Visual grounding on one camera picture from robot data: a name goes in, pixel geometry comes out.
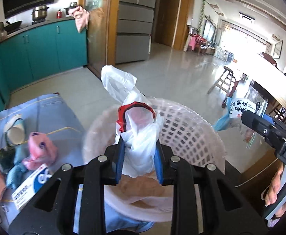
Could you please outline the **white blue ointment box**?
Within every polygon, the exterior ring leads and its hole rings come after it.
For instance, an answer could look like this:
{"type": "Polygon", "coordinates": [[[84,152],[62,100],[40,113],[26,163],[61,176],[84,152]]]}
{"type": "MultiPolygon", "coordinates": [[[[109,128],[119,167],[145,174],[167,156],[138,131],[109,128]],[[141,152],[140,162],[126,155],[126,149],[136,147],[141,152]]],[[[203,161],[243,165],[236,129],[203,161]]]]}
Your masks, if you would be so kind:
{"type": "Polygon", "coordinates": [[[52,177],[46,164],[42,164],[11,194],[17,210],[21,210],[41,187],[52,177]]]}

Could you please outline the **light blue quilted cloth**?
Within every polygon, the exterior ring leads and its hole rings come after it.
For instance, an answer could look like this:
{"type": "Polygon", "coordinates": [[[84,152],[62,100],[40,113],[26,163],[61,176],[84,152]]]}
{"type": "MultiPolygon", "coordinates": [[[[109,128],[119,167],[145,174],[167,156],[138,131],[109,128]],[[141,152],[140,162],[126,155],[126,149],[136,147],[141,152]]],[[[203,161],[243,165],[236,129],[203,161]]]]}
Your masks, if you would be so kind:
{"type": "Polygon", "coordinates": [[[28,172],[22,161],[28,158],[29,152],[23,145],[15,146],[15,157],[13,159],[13,167],[7,174],[6,186],[16,190],[22,183],[23,174],[28,172]]]}

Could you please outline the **pink wrapper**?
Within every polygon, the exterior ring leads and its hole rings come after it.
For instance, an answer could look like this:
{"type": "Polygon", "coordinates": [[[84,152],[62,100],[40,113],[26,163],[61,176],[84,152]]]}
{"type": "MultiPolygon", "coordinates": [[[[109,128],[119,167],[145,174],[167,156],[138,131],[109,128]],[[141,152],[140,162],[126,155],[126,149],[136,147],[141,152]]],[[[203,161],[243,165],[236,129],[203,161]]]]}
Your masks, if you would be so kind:
{"type": "Polygon", "coordinates": [[[28,170],[36,170],[42,164],[52,165],[58,155],[58,149],[44,133],[32,132],[28,139],[29,157],[22,163],[28,170]]]}

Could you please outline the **dark green vegetable leaves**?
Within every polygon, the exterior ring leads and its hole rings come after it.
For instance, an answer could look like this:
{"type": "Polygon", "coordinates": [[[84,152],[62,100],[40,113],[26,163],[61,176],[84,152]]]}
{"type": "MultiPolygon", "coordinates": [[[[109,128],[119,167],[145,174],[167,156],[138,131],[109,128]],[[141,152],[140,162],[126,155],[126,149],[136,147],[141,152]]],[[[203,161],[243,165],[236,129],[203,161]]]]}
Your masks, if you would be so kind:
{"type": "Polygon", "coordinates": [[[7,175],[14,166],[15,148],[0,149],[0,172],[7,175]]]}

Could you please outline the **white blue paper cup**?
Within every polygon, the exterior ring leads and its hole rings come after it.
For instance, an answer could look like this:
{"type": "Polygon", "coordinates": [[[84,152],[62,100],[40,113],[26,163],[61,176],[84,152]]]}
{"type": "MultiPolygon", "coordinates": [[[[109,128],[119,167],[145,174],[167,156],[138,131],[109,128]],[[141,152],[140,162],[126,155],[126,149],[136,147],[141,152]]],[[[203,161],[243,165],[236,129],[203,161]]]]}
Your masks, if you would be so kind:
{"type": "Polygon", "coordinates": [[[21,114],[13,116],[4,126],[4,139],[9,145],[20,145],[25,140],[25,125],[21,114]]]}

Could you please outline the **white plastic bag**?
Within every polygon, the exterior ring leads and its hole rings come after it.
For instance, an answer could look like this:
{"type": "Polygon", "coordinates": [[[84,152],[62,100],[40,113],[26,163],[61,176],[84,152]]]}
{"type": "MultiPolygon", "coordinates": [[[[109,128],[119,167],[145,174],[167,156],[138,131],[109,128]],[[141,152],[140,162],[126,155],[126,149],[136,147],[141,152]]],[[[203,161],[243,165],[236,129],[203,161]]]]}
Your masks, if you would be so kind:
{"type": "Polygon", "coordinates": [[[118,108],[116,137],[125,143],[122,173],[136,178],[155,170],[154,156],[164,119],[137,89],[132,74],[105,65],[101,70],[103,87],[121,105],[118,108]]]}

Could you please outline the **white mesh trash basket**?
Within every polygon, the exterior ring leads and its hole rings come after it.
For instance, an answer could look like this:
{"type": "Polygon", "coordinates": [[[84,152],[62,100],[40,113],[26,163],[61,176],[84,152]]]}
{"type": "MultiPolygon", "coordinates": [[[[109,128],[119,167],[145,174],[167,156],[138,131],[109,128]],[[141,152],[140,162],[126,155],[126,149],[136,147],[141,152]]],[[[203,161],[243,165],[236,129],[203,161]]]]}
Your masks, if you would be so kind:
{"type": "MultiPolygon", "coordinates": [[[[171,151],[191,165],[205,167],[212,163],[225,171],[225,147],[210,123],[177,102],[152,97],[148,100],[164,122],[159,140],[165,155],[171,151]]],[[[117,118],[118,107],[112,106],[94,120],[83,143],[85,163],[103,155],[115,143],[117,118]]],[[[168,222],[172,218],[173,189],[172,185],[162,186],[154,171],[136,178],[123,175],[116,186],[104,187],[104,201],[129,218],[168,222]]]]}

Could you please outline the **blue placemat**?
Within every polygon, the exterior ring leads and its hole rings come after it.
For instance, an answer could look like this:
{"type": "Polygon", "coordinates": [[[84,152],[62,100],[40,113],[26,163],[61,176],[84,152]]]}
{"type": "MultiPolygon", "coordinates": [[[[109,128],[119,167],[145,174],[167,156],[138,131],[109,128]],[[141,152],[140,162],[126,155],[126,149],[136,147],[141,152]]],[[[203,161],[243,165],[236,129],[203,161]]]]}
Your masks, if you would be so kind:
{"type": "Polygon", "coordinates": [[[152,222],[104,202],[121,177],[124,143],[82,158],[84,128],[58,94],[0,112],[0,234],[139,234],[152,222]]]}

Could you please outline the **black wok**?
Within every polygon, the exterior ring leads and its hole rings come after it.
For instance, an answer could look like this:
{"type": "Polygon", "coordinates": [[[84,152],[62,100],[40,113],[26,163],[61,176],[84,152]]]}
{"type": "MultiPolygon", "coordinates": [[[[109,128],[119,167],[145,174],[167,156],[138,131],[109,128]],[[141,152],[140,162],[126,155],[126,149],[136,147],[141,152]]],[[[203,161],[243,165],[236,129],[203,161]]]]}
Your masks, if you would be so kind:
{"type": "Polygon", "coordinates": [[[20,28],[22,21],[16,21],[14,23],[10,23],[9,21],[6,21],[6,26],[4,27],[4,30],[6,32],[13,32],[20,28]]]}

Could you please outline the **grey refrigerator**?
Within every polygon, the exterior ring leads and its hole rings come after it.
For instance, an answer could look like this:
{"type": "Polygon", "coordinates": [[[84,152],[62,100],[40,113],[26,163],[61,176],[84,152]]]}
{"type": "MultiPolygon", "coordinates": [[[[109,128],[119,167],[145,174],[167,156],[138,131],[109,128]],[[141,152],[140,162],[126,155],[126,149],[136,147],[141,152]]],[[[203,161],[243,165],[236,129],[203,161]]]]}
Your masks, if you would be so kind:
{"type": "Polygon", "coordinates": [[[119,0],[116,30],[117,64],[149,58],[156,0],[119,0]]]}

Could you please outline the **pink hanging towel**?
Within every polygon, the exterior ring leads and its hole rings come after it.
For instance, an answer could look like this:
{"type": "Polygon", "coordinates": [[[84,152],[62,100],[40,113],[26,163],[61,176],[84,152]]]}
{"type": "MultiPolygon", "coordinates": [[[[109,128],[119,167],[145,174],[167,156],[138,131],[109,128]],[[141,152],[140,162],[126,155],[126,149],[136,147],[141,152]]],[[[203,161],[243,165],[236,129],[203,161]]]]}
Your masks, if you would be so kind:
{"type": "Polygon", "coordinates": [[[81,6],[78,6],[76,8],[70,9],[69,15],[74,17],[76,28],[79,33],[81,33],[82,30],[87,29],[89,22],[89,12],[87,10],[81,6]]]}

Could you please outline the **red can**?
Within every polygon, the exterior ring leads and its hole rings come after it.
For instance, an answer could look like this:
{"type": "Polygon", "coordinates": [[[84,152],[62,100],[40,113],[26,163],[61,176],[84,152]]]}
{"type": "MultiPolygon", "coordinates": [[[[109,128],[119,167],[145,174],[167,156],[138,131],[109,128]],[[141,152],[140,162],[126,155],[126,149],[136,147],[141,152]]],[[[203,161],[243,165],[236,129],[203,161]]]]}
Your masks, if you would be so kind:
{"type": "Polygon", "coordinates": [[[62,18],[62,10],[58,9],[57,10],[57,19],[61,19],[62,18]]]}

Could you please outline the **steel cooking pot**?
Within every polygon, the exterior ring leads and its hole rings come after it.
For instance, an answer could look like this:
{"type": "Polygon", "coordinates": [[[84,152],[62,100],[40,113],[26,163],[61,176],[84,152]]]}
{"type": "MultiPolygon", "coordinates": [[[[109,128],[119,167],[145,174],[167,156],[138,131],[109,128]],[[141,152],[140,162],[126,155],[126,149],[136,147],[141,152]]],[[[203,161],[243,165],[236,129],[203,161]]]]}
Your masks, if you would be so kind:
{"type": "Polygon", "coordinates": [[[32,20],[33,22],[45,21],[48,14],[49,7],[47,5],[40,5],[33,9],[32,20]]]}

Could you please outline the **black kettle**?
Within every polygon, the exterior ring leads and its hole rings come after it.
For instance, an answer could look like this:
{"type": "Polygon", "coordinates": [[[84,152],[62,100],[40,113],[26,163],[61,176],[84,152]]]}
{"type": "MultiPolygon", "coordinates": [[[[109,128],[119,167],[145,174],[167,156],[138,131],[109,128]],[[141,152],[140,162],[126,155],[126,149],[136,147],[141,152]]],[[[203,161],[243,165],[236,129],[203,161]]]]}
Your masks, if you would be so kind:
{"type": "Polygon", "coordinates": [[[78,6],[77,2],[71,2],[70,5],[67,8],[65,8],[66,16],[69,16],[70,9],[76,8],[77,6],[78,6]]]}

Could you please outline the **wooden glass sliding door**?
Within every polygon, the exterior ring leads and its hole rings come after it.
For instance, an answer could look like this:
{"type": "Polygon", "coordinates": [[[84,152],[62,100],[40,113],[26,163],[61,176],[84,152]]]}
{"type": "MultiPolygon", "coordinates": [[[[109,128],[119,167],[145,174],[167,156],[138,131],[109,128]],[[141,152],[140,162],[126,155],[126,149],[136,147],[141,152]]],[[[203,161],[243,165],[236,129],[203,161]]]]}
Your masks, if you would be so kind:
{"type": "Polygon", "coordinates": [[[105,65],[115,65],[119,0],[78,0],[89,11],[87,56],[89,70],[101,78],[105,65]]]}

